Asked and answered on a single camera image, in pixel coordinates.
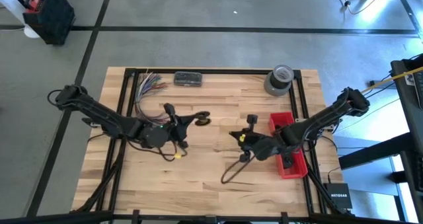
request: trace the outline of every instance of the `gray floor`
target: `gray floor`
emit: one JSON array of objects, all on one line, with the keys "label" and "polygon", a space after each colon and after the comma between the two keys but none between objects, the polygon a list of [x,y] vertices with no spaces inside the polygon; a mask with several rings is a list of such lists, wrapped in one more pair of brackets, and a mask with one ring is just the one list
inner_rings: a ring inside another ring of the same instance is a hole
[{"label": "gray floor", "polygon": [[[69,2],[75,7],[76,25],[94,25],[102,0]],[[408,2],[417,15],[423,13],[421,0]],[[356,3],[368,0],[352,0],[353,10],[358,9]],[[0,24],[18,22],[0,9]],[[111,0],[103,25],[413,29],[400,0],[377,0],[357,16],[341,11],[339,0]],[[71,32],[66,45],[57,47],[28,39],[20,31],[0,32],[0,219],[20,217],[27,209],[60,117],[46,102],[46,94],[73,82],[90,35]],[[416,36],[100,32],[83,85],[98,98],[108,66],[269,68],[286,64],[318,69],[325,101],[330,104],[344,87],[363,89],[369,80],[388,74],[390,61],[421,52],[423,44]],[[371,111],[396,98],[389,91],[372,97]],[[389,122],[383,115],[386,111],[401,117],[401,107],[392,103],[357,125],[358,120],[346,118],[337,135],[387,139],[380,132],[369,132]],[[69,211],[89,137],[89,128],[80,118],[72,114],[39,214]],[[404,129],[401,123],[391,127],[391,136]],[[380,217],[371,211],[361,213]]]}]

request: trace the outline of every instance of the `red plastic container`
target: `red plastic container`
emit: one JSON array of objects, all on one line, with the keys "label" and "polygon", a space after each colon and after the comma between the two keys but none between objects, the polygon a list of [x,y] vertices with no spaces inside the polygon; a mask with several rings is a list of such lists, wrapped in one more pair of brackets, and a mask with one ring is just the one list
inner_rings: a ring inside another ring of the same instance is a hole
[{"label": "red plastic container", "polygon": [[[292,117],[291,112],[280,112],[280,113],[273,113],[270,114],[269,119],[269,128],[270,132],[273,133],[276,126],[288,126],[294,123],[294,119]],[[292,154],[293,156],[293,166],[291,168],[284,168],[284,164],[282,162],[282,157],[280,155],[276,155],[276,165],[278,166],[278,172],[281,178],[288,179],[288,178],[303,178],[307,175],[307,165],[305,164],[303,151],[299,150],[298,153]]]}]

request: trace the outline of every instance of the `colorful wires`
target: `colorful wires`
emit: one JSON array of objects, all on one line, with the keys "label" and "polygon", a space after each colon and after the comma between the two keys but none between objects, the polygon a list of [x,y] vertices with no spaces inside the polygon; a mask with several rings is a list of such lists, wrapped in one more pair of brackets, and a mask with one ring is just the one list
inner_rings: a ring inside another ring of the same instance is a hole
[{"label": "colorful wires", "polygon": [[137,113],[137,117],[142,120],[147,120],[154,126],[160,126],[165,124],[168,116],[164,112],[162,112],[158,116],[148,116],[141,109],[141,99],[165,90],[167,88],[167,84],[164,82],[160,83],[160,80],[161,76],[158,74],[143,74],[142,80],[138,84],[138,90],[135,95],[135,111]]}]

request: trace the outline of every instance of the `wooden table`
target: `wooden table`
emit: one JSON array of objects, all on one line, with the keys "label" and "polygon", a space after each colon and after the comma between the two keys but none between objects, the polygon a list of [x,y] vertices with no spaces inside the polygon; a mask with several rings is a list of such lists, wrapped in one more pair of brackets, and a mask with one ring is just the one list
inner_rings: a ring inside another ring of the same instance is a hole
[{"label": "wooden table", "polygon": [[[116,109],[122,86],[124,67],[109,67],[100,102]],[[325,107],[316,70],[301,70],[310,115]],[[162,157],[136,151],[128,146],[120,179],[115,213],[131,214],[139,209],[151,215],[230,215],[307,217],[302,179],[282,180],[274,157],[253,161],[234,182],[220,183],[223,171],[239,158],[237,141],[228,132],[247,127],[247,114],[257,114],[255,131],[268,132],[269,114],[289,112],[289,95],[273,97],[263,89],[265,75],[204,74],[202,87],[176,87],[172,74],[162,74],[169,88],[141,101],[147,114],[163,111],[163,104],[175,106],[178,115],[201,110],[211,112],[211,124],[188,128],[188,155],[174,162]],[[302,118],[298,88],[294,84],[299,117]],[[101,132],[93,129],[91,136]],[[100,183],[108,150],[108,137],[89,142],[72,209],[81,206]],[[172,152],[172,145],[164,151]],[[336,149],[329,141],[320,139],[316,146],[323,182],[328,171],[339,167]],[[339,170],[330,174],[333,182],[342,182]],[[312,182],[313,206],[318,211],[317,192]],[[110,189],[106,191],[108,201]]]}]

